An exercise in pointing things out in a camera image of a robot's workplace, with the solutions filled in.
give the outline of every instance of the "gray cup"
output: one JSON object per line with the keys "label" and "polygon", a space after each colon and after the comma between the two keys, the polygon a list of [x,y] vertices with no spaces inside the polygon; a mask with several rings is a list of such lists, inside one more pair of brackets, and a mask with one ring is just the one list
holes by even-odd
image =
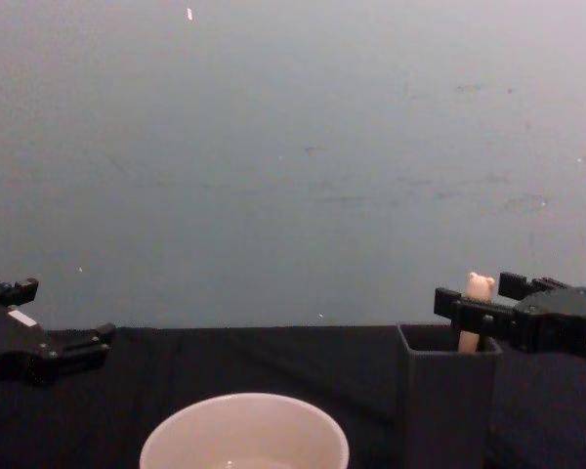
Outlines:
{"label": "gray cup", "polygon": [[501,349],[457,350],[450,325],[398,324],[397,468],[482,468]]}

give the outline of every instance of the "gray wall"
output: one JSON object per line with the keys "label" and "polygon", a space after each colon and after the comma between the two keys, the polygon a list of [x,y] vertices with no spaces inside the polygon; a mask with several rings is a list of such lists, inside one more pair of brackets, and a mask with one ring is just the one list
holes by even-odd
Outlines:
{"label": "gray wall", "polygon": [[586,0],[0,0],[44,325],[434,320],[470,270],[586,284]]}

